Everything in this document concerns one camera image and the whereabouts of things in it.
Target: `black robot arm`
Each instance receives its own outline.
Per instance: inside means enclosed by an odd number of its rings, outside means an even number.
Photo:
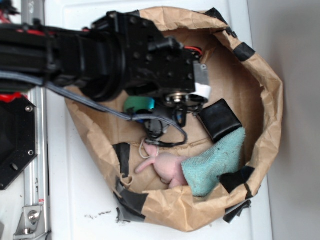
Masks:
[[[154,111],[181,127],[187,113],[203,108],[211,90],[197,54],[131,13],[108,12],[82,31],[47,27],[37,20],[33,25],[1,24],[0,70],[41,78],[44,87],[77,86],[95,102],[114,100],[123,90],[152,98]],[[0,93],[32,87],[0,79]],[[159,144],[165,132],[153,129],[157,122],[164,127],[157,119],[144,122],[152,144]]]

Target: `brown paper bag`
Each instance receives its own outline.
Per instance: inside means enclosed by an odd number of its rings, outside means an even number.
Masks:
[[[203,198],[193,197],[189,186],[167,189],[153,167],[147,167],[141,174],[134,173],[144,161],[139,155],[139,145],[145,136],[141,124],[94,111],[70,100],[67,105],[83,142],[115,193],[120,219],[194,231],[257,194],[279,151],[283,84],[270,66],[237,38],[215,9],[202,14],[154,7],[141,10],[139,14],[154,21],[164,35],[175,36],[185,46],[202,48],[201,62],[208,66],[212,87],[210,102],[205,107],[223,98],[241,121],[246,130],[241,171],[247,179],[239,179],[239,174],[226,175],[224,184],[219,183]],[[123,111],[127,97],[122,93],[115,101],[104,104]],[[160,149],[160,153],[192,157],[213,145],[192,115],[188,116],[184,129],[188,133],[188,143]],[[180,134],[172,128],[162,137],[164,142],[180,140]]]

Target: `teal towel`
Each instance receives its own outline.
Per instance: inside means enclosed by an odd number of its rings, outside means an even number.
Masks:
[[[183,174],[193,196],[208,195],[219,183],[218,176],[239,170],[245,137],[246,131],[240,127],[220,139],[207,151],[182,162]]]

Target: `black cable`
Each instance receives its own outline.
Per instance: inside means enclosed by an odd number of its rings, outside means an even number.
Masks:
[[[25,83],[33,84],[36,86],[42,86],[43,82],[44,82],[44,80],[39,77],[29,76],[29,75],[26,75],[23,73],[18,73],[18,72],[10,72],[10,71],[2,71],[2,70],[0,70],[0,79],[25,82]],[[129,115],[129,114],[126,114],[123,112],[116,111],[116,110],[109,108],[107,106],[103,106],[103,105],[101,105],[91,99],[85,98],[85,97],[80,96],[78,94],[75,94],[69,90],[66,90],[62,87],[56,86],[52,82],[47,82],[45,87],[47,89],[55,92],[56,94],[62,96],[62,97],[74,100],[74,101],[81,103],[83,105],[86,105],[94,110],[104,112],[104,113],[110,113],[110,114],[112,114],[120,119],[126,120],[126,121],[140,121],[140,120],[151,120],[151,119],[163,121],[163,122],[175,127],[184,136],[183,141],[176,142],[176,143],[168,143],[168,142],[150,140],[149,143],[151,143],[153,145],[156,145],[159,147],[164,147],[164,148],[173,148],[173,147],[180,146],[180,145],[187,143],[187,140],[188,140],[187,133],[175,121],[173,121],[169,118],[159,116],[159,115],[151,115],[151,114],[136,114],[136,115],[132,116],[132,115]]]

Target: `black bracket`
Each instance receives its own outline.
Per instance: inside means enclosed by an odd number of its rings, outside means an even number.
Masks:
[[[25,97],[0,101],[0,190],[37,156],[36,107]]]

